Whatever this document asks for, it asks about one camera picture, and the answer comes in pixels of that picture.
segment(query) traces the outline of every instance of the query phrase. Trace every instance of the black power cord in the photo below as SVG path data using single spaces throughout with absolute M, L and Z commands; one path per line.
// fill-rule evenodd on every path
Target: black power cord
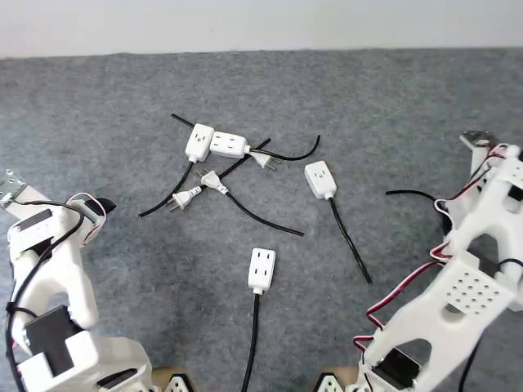
M 467 380 L 468 373 L 471 371 L 472 364 L 474 363 L 474 359 L 476 358 L 476 354 L 478 349 L 480 348 L 481 339 L 483 336 L 480 337 L 480 340 L 477 341 L 476 347 L 474 347 L 474 350 L 471 353 L 471 356 L 468 357 L 467 363 L 465 364 L 465 368 L 463 369 L 463 374 L 461 375 L 461 379 L 459 380 L 459 387 L 458 392 L 464 392 L 465 391 L 465 381 Z
M 166 205 L 167 202 L 169 201 L 169 199 L 172 197 L 172 194 L 175 194 L 176 192 L 178 192 L 178 190 L 180 190 L 183 183 L 186 182 L 187 176 L 189 175 L 190 169 L 192 169 L 193 165 L 194 165 L 194 163 L 189 161 L 186 171 L 183 173 L 183 176 L 181 176 L 181 179 L 178 181 L 178 183 L 176 184 L 174 189 L 171 191 L 171 193 L 169 195 L 167 195 L 167 197 L 164 200 L 162 200 L 160 203 L 156 204 L 154 207 L 139 214 L 139 217 L 143 218 L 144 216 L 148 216 L 149 214 L 152 214 L 153 212 L 158 211 L 161 207 Z
M 419 194 L 420 196 L 423 196 L 425 198 L 429 198 L 432 202 L 436 201 L 436 198 L 432 196 L 431 194 L 428 194 L 426 192 L 423 192 L 421 190 L 416 189 L 395 189 L 395 190 L 388 190 L 385 192 L 385 195 L 389 194 Z
M 85 214 L 83 211 L 75 206 L 70 206 L 69 204 L 65 203 L 58 203 L 58 202 L 52 202 L 52 201 L 44 201 L 44 200 L 37 200 L 33 202 L 17 202 L 16 200 L 13 201 L 14 203 L 20 204 L 22 206 L 58 206 L 67 208 L 68 210 L 77 212 L 79 215 L 78 222 L 76 225 L 73 226 L 72 229 L 70 229 L 67 233 L 62 235 L 60 238 L 58 238 L 54 243 L 49 245 L 47 249 L 40 255 L 38 258 L 38 262 L 34 265 L 34 267 L 29 271 L 29 274 L 25 278 L 24 282 L 20 285 L 18 288 L 18 291 L 15 294 L 15 297 L 12 298 L 12 301 L 7 304 L 6 310 L 7 310 L 7 325 L 6 325 L 6 357 L 7 361 L 9 362 L 9 366 L 11 368 L 11 373 L 13 375 L 13 378 L 15 379 L 16 388 L 19 392 L 25 392 L 24 383 L 22 382 L 21 376 L 18 373 L 18 365 L 15 360 L 15 353 L 12 346 L 12 334 L 11 329 L 13 327 L 14 322 L 14 315 L 16 311 L 19 311 L 18 309 L 18 303 L 20 302 L 20 298 L 24 295 L 25 290 L 33 280 L 34 276 L 40 269 L 40 267 L 43 265 L 43 263 L 47 260 L 49 255 L 51 255 L 52 251 L 58 247 L 61 243 L 63 243 L 67 238 L 69 238 L 71 235 L 73 235 L 80 227 L 82 226 L 83 220 L 85 218 Z
M 358 252 L 358 249 L 356 249 L 356 245 L 352 242 L 351 237 L 346 231 L 345 225 L 342 222 L 342 218 L 340 217 L 340 214 L 337 211 L 336 203 L 334 202 L 334 198 L 329 198 L 329 204 L 331 209 L 333 210 L 334 218 L 336 219 L 337 227 L 339 227 L 340 231 L 343 234 L 343 238 L 345 239 L 346 243 L 349 245 L 349 248 L 352 250 L 352 254 L 354 255 L 354 258 L 356 259 L 356 263 L 358 263 L 358 266 L 360 267 L 360 270 L 365 277 L 365 280 L 367 281 L 367 284 L 372 284 L 373 279 L 371 278 L 367 267 L 365 266 L 363 260 L 361 260 L 360 253 Z
M 321 136 L 318 135 L 316 137 L 316 142 L 314 143 L 314 146 L 312 147 L 311 151 L 309 151 L 308 153 L 306 153 L 300 157 L 286 157 L 285 155 L 280 155 L 277 153 L 273 153 L 271 151 L 265 151 L 264 149 L 251 149 L 250 152 L 269 155 L 272 158 L 281 159 L 282 161 L 301 161 L 302 159 L 305 159 L 305 158 L 311 156 L 316 151 L 316 149 L 318 148 L 318 145 L 320 144 L 320 138 L 321 138 Z
M 171 113 L 171 117 L 189 128 L 194 128 L 194 124 L 192 122 L 185 120 L 183 117 L 180 117 L 177 114 Z
M 300 237 L 303 237 L 304 233 L 302 233 L 301 231 L 298 231 L 298 230 L 295 230 L 295 229 L 290 229 L 288 227 L 285 227 L 285 226 L 280 226 L 280 225 L 277 225 L 276 223 L 272 223 L 268 220 L 265 220 L 263 218 L 261 218 L 260 216 L 250 212 L 247 208 L 244 207 L 244 205 L 242 203 L 240 203 L 238 201 L 237 198 L 235 198 L 231 192 L 227 192 L 226 193 L 226 196 L 229 198 L 229 200 L 237 207 L 239 208 L 242 212 L 244 212 L 245 214 L 249 215 L 251 218 L 253 218 L 255 221 L 258 221 L 260 223 L 262 223 L 263 225 L 267 225 L 269 227 L 272 227 L 273 229 L 277 229 L 277 230 L 281 230 L 281 231 L 284 231 L 286 233 L 290 233 L 290 234 L 295 234 L 295 235 L 299 235 Z
M 245 369 L 244 383 L 242 392 L 247 392 L 248 382 L 253 372 L 254 355 L 256 353 L 256 342 L 258 336 L 258 313 L 260 309 L 260 294 L 254 294 L 254 311 L 253 311 L 253 334 L 251 335 L 251 349 L 248 353 L 247 368 Z
M 523 261 L 517 260 L 517 259 L 505 259 L 505 260 L 501 261 L 498 265 L 501 266 L 503 264 L 508 264 L 508 263 L 518 264 L 521 268 L 523 268 Z

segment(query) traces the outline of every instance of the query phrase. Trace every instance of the electrical outlet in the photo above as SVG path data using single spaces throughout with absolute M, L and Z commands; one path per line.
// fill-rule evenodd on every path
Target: electrical outlet
M 243 136 L 225 132 L 214 132 L 210 149 L 217 155 L 229 158 L 243 158 L 248 153 L 247 140 Z
M 343 388 L 332 373 L 323 373 L 314 392 L 343 392 Z
M 186 146 L 186 155 L 193 163 L 204 161 L 209 155 L 209 145 L 211 145 L 214 128 L 203 124 L 194 125 L 190 133 L 189 141 Z
M 336 193 L 336 182 L 325 161 L 305 166 L 305 178 L 316 198 L 331 198 Z
M 276 252 L 270 249 L 255 247 L 251 255 L 251 266 L 248 269 L 248 286 L 256 294 L 262 294 L 270 287 L 275 270 Z
M 171 377 L 165 392 L 194 392 L 189 377 L 185 374 L 175 374 Z

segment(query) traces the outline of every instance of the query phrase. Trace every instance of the gray carpet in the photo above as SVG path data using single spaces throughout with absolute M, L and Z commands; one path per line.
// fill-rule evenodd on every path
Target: gray carpet
M 128 336 L 154 366 L 190 369 L 202 392 L 239 390 L 251 335 L 253 247 L 277 251 L 273 286 L 261 298 L 250 391 L 307 391 L 321 368 L 356 364 L 355 334 L 372 333 L 366 308 L 427 260 L 440 241 L 430 203 L 385 197 L 414 187 L 450 196 L 467 179 L 461 131 L 489 129 L 523 144 L 522 50 L 299 51 L 93 56 L 0 61 L 0 167 L 45 195 L 76 191 L 118 209 L 83 253 L 101 321 Z M 224 182 L 259 215 L 306 232 L 283 234 L 208 191 L 184 212 L 138 212 L 162 199 L 186 164 L 189 130 L 171 111 L 305 162 L 263 171 L 245 163 Z M 369 266 L 367 287 L 329 204 L 316 200 L 306 163 L 325 159 L 342 217 Z M 232 161 L 209 156 L 222 170 Z M 186 189 L 196 184 L 191 176 Z M 13 220 L 0 215 L 5 235 Z M 0 249 L 0 297 L 11 288 Z M 413 283 L 380 316 L 430 282 Z M 467 390 L 523 390 L 521 314 L 489 329 Z M 438 389 L 456 390 L 461 368 Z M 13 384 L 0 362 L 0 390 Z

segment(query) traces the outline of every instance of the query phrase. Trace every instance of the metal bracket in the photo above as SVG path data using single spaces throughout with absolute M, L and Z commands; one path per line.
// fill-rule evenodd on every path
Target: metal bracket
M 7 208 L 12 200 L 27 187 L 22 177 L 18 176 L 11 169 L 0 176 L 0 208 Z
M 465 131 L 460 139 L 469 149 L 483 147 L 493 148 L 499 144 L 498 138 L 490 135 L 488 131 Z

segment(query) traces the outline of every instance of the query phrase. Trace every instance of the white plastic part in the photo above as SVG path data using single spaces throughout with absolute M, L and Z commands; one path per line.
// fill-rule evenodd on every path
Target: white plastic part
M 275 270 L 276 252 L 270 249 L 255 247 L 251 255 L 251 265 L 248 269 L 248 286 L 255 294 L 263 294 L 272 282 Z
M 305 166 L 305 178 L 316 198 L 331 198 L 336 193 L 336 182 L 325 161 Z
M 327 375 L 321 381 L 320 386 L 316 390 L 317 392 L 343 392 L 342 386 L 337 382 L 335 376 Z
M 172 196 L 172 201 L 176 204 L 173 208 L 170 208 L 171 211 L 175 210 L 176 208 L 180 208 L 181 210 L 185 209 L 187 207 L 187 204 L 190 203 L 190 201 L 193 199 L 194 196 L 199 194 L 202 191 L 202 188 L 199 186 L 195 186 L 191 190 L 185 190 L 183 192 L 178 192 L 177 194 L 174 194 Z
M 8 232 L 9 252 L 16 281 L 14 295 L 24 282 L 30 270 L 38 262 L 38 255 L 30 249 L 41 241 L 53 238 L 55 241 L 69 231 L 78 221 L 78 214 L 63 207 L 46 206 L 52 216 L 27 229 L 19 231 L 14 225 Z M 66 293 L 69 298 L 69 312 L 82 328 L 92 327 L 98 321 L 98 311 L 91 281 L 83 271 L 80 246 L 85 234 L 92 230 L 93 224 L 85 219 L 81 229 L 59 245 L 38 270 L 25 289 L 18 306 L 43 314 L 49 300 L 58 293 Z M 13 339 L 26 352 L 30 352 L 24 340 L 24 326 L 30 316 L 17 312 L 13 317 Z
M 214 128 L 203 124 L 194 125 L 187 141 L 186 155 L 193 163 L 204 161 L 209 154 L 209 145 L 211 144 Z
M 189 392 L 186 382 L 180 376 L 174 376 L 165 388 L 165 392 Z
M 511 145 L 505 159 L 490 169 L 480 183 L 482 191 L 471 189 L 462 198 L 447 203 L 456 228 L 446 237 L 449 251 L 456 254 L 467 250 L 471 242 L 488 234 L 498 244 L 498 261 L 514 258 L 523 261 L 523 202 L 509 198 L 513 185 L 523 189 L 523 162 L 518 159 L 520 149 Z M 523 310 L 523 269 L 513 263 L 502 266 L 519 295 L 510 309 Z
M 477 177 L 481 182 L 446 203 L 454 223 L 444 242 L 448 243 L 445 254 L 449 254 L 446 266 L 422 295 L 399 309 L 382 331 L 376 331 L 360 361 L 358 381 L 346 392 L 396 392 L 373 367 L 393 348 L 418 339 L 431 345 L 431 353 L 409 390 L 434 390 L 470 355 L 483 331 L 507 307 L 521 310 L 523 269 L 517 263 L 506 263 L 491 278 L 468 251 L 474 239 L 488 234 L 498 244 L 497 262 L 523 260 L 523 202 L 508 196 L 513 186 L 523 189 L 520 156 L 519 147 L 506 146 L 503 157 L 489 161 L 491 168 L 485 168 L 489 171 Z
M 111 392 L 159 392 L 151 380 L 151 365 L 143 347 L 124 337 L 105 338 L 83 331 L 65 341 L 74 366 L 53 376 L 44 353 L 21 363 L 18 368 L 27 392 L 93 392 L 104 389 L 96 383 L 128 369 L 136 374 L 110 389 Z
M 34 200 L 48 200 L 48 198 L 29 185 L 16 198 L 16 201 L 19 203 L 32 202 Z M 11 203 L 6 208 L 6 212 L 16 216 L 18 219 L 26 219 L 45 209 L 47 209 L 47 206 L 21 206 L 20 204 Z
M 249 150 L 247 140 L 243 136 L 225 132 L 214 132 L 212 136 L 211 151 L 214 154 L 228 158 L 243 158 Z
M 216 174 L 215 171 L 210 171 L 205 176 L 202 176 L 202 185 L 206 185 L 209 188 L 215 189 L 221 194 L 226 194 L 229 192 L 226 186 L 224 186 L 221 181 L 220 177 L 218 177 L 218 174 Z

